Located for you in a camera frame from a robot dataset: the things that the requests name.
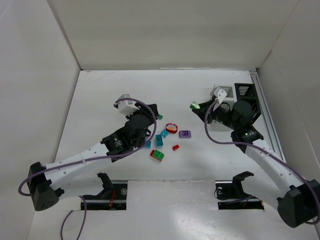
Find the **red flower lego piece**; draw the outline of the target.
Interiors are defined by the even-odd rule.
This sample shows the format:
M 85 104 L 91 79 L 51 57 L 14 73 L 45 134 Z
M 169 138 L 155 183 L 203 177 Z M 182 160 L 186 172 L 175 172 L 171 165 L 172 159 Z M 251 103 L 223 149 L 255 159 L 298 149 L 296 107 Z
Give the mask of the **red flower lego piece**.
M 178 126 L 174 123 L 167 123 L 165 130 L 170 134 L 176 134 L 178 132 Z

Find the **teal tall lego brick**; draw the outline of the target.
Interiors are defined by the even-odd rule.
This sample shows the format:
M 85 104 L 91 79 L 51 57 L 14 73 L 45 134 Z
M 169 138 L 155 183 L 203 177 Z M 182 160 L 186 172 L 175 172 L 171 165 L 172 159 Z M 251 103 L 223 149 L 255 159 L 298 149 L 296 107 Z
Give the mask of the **teal tall lego brick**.
M 162 147 L 164 145 L 163 138 L 161 134 L 157 134 L 155 136 L 155 145 L 156 147 Z

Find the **aluminium rail right edge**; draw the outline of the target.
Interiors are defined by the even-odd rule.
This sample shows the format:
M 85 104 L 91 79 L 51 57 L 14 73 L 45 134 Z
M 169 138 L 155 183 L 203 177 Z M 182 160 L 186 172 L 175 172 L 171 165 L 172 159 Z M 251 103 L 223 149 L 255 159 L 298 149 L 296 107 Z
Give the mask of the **aluminium rail right edge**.
M 275 153 L 285 162 L 285 156 L 282 150 L 282 146 L 279 140 L 279 137 L 277 135 L 277 131 L 267 104 L 267 100 L 262 88 L 262 84 L 258 75 L 257 70 L 250 70 L 249 71 L 250 78 L 252 80 L 252 83 L 255 85 L 256 92 L 259 99 L 261 114 L 263 115 L 263 120 L 265 123 L 265 128 L 268 132 L 268 139 L 270 144 L 272 145 L 273 150 Z

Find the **purple square lego brick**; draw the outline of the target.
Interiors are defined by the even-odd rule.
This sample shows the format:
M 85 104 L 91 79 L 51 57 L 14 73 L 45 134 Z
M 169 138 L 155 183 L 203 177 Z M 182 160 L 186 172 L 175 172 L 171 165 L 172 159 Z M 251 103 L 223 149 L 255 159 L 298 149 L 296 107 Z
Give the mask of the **purple square lego brick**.
M 178 132 L 178 136 L 179 136 L 179 138 L 181 138 L 181 139 L 189 139 L 189 138 L 192 137 L 192 133 L 191 133 L 190 130 L 180 130 L 180 131 Z

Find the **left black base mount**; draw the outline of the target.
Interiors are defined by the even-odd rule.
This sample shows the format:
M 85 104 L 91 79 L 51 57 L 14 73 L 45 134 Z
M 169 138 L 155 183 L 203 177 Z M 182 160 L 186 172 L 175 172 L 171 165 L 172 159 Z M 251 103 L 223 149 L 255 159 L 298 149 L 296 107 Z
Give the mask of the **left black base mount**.
M 83 198 L 89 211 L 125 211 L 127 209 L 128 181 L 111 180 L 106 173 L 98 173 L 102 190 Z

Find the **black slatted container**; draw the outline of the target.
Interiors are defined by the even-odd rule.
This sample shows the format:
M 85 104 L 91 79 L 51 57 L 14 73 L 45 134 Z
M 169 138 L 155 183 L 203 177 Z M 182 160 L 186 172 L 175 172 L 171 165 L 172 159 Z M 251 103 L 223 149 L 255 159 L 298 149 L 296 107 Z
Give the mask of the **black slatted container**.
M 250 104 L 253 112 L 251 122 L 254 123 L 262 113 L 255 85 L 252 83 L 235 83 L 234 87 L 237 100 L 243 100 Z

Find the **red green stacked lego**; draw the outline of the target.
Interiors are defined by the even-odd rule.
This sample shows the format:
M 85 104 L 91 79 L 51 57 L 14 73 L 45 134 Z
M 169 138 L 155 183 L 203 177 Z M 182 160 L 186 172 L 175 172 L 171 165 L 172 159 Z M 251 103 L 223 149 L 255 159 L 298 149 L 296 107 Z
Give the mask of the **red green stacked lego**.
M 153 149 L 150 153 L 150 156 L 155 160 L 161 162 L 164 159 L 165 155 L 161 151 Z

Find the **white slatted container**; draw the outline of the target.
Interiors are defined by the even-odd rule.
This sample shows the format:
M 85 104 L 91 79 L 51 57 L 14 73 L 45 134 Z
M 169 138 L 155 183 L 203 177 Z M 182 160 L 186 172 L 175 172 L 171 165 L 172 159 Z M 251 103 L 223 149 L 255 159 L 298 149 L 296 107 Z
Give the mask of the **white slatted container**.
M 218 98 L 219 103 L 225 102 L 233 106 L 237 101 L 236 90 L 233 85 L 218 85 L 215 84 L 210 92 L 210 97 Z

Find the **teal two-by-three lego brick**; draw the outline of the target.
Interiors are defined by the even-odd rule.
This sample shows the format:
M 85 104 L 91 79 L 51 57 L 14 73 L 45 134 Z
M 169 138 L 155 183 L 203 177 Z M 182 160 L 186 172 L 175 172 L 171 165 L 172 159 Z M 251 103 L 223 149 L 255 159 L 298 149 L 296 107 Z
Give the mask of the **teal two-by-three lego brick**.
M 151 148 L 151 145 L 152 145 L 152 143 L 149 141 L 149 142 L 145 145 L 145 147 L 146 147 L 146 148 Z

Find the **dark green lego brick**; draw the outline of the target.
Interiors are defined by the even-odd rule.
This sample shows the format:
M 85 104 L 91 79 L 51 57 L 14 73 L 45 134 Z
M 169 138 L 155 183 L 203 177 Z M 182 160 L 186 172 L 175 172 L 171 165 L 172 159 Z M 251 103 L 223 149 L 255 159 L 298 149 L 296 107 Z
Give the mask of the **dark green lego brick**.
M 190 104 L 190 106 L 189 106 L 192 110 L 199 110 L 201 107 L 200 107 L 200 105 L 197 103 L 197 102 L 195 102 L 195 101 L 193 101 L 191 104 Z

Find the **small red lego brick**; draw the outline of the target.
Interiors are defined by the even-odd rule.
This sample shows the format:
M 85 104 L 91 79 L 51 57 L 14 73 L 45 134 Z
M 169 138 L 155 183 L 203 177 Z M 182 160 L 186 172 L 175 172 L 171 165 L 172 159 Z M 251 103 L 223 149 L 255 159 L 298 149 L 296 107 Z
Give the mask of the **small red lego brick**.
M 176 144 L 176 145 L 174 145 L 173 147 L 172 147 L 172 150 L 173 151 L 176 151 L 177 149 L 179 149 L 180 148 L 180 146 L 178 145 L 178 144 Z

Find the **small teal lego brick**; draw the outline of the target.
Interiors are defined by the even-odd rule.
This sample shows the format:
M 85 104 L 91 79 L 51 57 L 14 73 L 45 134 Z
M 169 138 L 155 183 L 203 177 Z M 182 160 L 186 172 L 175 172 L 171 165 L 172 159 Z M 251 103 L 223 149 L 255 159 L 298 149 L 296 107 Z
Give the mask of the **small teal lego brick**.
M 166 129 L 164 129 L 160 134 L 163 138 L 166 138 L 169 135 L 169 132 Z

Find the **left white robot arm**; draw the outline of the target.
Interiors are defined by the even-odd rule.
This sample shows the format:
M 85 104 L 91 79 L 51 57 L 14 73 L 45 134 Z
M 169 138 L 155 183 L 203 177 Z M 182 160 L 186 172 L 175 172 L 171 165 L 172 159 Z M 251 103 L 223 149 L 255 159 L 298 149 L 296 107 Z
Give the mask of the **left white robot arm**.
M 124 126 L 104 137 L 100 142 L 73 157 L 43 165 L 36 162 L 29 167 L 26 184 L 35 211 L 53 207 L 59 200 L 77 196 L 80 187 L 72 184 L 76 177 L 102 167 L 110 166 L 146 145 L 150 131 L 159 118 L 157 104 L 132 104 L 133 110 L 125 115 Z

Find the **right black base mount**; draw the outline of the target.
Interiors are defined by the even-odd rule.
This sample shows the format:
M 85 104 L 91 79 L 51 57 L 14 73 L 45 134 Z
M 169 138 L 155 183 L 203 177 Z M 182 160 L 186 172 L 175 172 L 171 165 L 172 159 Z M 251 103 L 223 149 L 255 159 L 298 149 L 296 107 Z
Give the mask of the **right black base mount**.
M 216 180 L 214 196 L 218 210 L 264 210 L 264 204 L 258 198 L 244 192 L 242 181 L 254 176 L 245 171 L 235 175 L 232 180 Z

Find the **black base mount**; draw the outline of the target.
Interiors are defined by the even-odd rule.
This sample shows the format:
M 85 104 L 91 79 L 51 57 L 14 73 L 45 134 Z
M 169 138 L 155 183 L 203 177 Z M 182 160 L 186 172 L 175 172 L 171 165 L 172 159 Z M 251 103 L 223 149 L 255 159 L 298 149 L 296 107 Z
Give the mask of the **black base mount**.
M 254 176 L 245 171 L 235 175 L 232 180 L 216 180 L 214 196 L 218 210 L 264 210 L 264 204 L 258 198 L 244 192 L 242 181 Z
M 83 198 L 89 211 L 125 211 L 127 209 L 128 181 L 111 180 L 106 173 L 98 173 L 102 190 Z

